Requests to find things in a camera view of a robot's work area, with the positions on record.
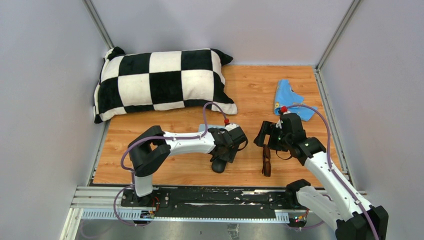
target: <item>black and white pillow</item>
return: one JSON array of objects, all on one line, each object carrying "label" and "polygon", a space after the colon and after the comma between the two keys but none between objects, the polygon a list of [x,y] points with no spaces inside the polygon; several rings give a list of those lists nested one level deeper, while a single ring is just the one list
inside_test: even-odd
[{"label": "black and white pillow", "polygon": [[[234,101],[224,93],[221,67],[233,58],[217,49],[128,54],[119,48],[104,57],[94,91],[95,123],[115,115],[219,105],[237,114]],[[207,107],[218,111],[213,105]]]}]

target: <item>gray wall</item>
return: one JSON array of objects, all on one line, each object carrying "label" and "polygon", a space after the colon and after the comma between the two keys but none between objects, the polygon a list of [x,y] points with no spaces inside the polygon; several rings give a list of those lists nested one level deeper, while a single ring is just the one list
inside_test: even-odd
[{"label": "gray wall", "polygon": [[94,0],[127,53],[218,48],[234,64],[318,63],[352,0]]},{"label": "gray wall", "polygon": [[322,70],[355,182],[422,239],[424,3],[364,0]]},{"label": "gray wall", "polygon": [[58,239],[102,125],[106,52],[79,0],[0,1],[0,238]]}]

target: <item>wood surface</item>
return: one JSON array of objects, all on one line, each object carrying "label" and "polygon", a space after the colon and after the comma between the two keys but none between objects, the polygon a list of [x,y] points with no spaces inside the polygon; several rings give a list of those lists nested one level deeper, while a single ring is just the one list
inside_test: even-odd
[{"label": "wood surface", "polygon": [[[224,66],[222,72],[226,79],[225,92],[238,107],[237,115],[227,117],[230,122],[241,126],[249,139],[248,146],[238,152],[234,163],[227,164],[225,172],[220,174],[212,171],[209,154],[188,153],[168,157],[153,174],[153,184],[275,187],[306,179],[313,186],[321,187],[320,182],[296,159],[279,159],[275,151],[271,151],[271,177],[263,176],[262,148],[253,143],[262,121],[275,123],[278,120],[273,113],[278,80],[288,79],[293,91],[305,98],[304,104],[318,107],[321,113],[325,113],[313,69],[309,66],[230,65]],[[208,110],[206,116],[208,124],[224,124],[219,112]],[[130,183],[130,173],[120,166],[122,154],[127,145],[149,127],[160,125],[167,132],[195,133],[202,123],[201,107],[115,116],[110,123],[93,183]],[[303,127],[307,136],[317,137],[324,145],[327,144],[326,128],[318,115],[303,122]],[[332,160],[340,169],[334,143],[331,143]],[[279,155],[283,158],[289,156],[286,152]],[[125,165],[132,167],[129,156]]]}]

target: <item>sunglasses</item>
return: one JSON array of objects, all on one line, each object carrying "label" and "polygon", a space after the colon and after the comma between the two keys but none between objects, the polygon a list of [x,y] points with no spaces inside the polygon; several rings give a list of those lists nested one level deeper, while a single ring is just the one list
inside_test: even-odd
[{"label": "sunglasses", "polygon": [[266,144],[263,145],[262,151],[262,173],[265,177],[271,177],[271,153]]}]

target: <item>metal frame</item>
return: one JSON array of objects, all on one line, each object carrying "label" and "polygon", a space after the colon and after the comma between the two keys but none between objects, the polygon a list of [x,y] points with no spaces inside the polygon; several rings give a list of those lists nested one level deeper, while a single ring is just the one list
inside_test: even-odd
[{"label": "metal frame", "polygon": [[[334,33],[331,41],[329,42],[328,46],[326,47],[322,57],[319,60],[319,63],[317,65],[314,65],[314,75],[317,81],[318,89],[321,95],[323,107],[325,110],[325,113],[328,118],[328,122],[330,125],[331,133],[333,136],[333,140],[335,143],[335,147],[337,150],[337,154],[339,156],[339,160],[342,166],[342,172],[348,178],[352,181],[353,186],[355,187],[355,181],[351,179],[349,175],[349,162],[346,161],[345,155],[343,152],[343,143],[339,137],[338,133],[338,125],[337,121],[335,120],[331,101],[329,100],[329,96],[327,94],[327,88],[325,85],[325,81],[321,74],[321,69],[326,63],[328,57],[330,56],[332,50],[334,49],[335,45],[337,44],[339,38],[343,34],[345,28],[347,27],[347,24],[351,20],[353,14],[355,13],[356,9],[358,8],[359,4],[362,0],[353,0],[349,9],[347,10],[346,14],[344,15],[342,21],[340,22],[336,32]],[[91,0],[82,0],[84,5],[87,8],[88,13],[90,14],[96,28],[98,29],[102,39],[104,40],[105,45],[111,49],[114,47],[111,38],[109,37],[109,34],[106,31],[105,26],[103,25],[100,16],[98,12],[96,11],[96,8]],[[94,175],[96,173],[97,165],[99,163],[99,159],[103,150],[103,146],[105,143],[106,135],[108,133],[110,121],[107,121],[104,124],[104,129],[102,133],[102,137],[98,146],[97,155],[95,157],[95,161],[93,164],[93,168],[91,171],[91,174],[89,178],[87,179],[87,185],[89,185],[94,178]],[[177,186],[167,186],[167,188],[176,188]],[[84,209],[111,209],[113,207],[113,201],[115,196],[117,195],[118,191],[122,189],[122,186],[116,185],[116,186],[85,186],[85,187],[77,187],[75,195],[73,197],[65,225],[63,227],[60,239],[61,240],[73,240],[77,234],[80,220],[83,216]],[[269,192],[269,191],[285,191],[285,188],[282,187],[281,189],[256,189],[251,192],[245,192],[245,194],[256,194],[256,193],[263,193],[263,192]],[[325,190],[319,190],[320,193],[325,193]],[[362,195],[366,195],[364,191],[359,191]],[[121,207],[120,205],[117,206],[118,209],[132,209],[132,207]],[[299,210],[276,210],[276,212],[286,212],[286,213],[297,213]]]}]

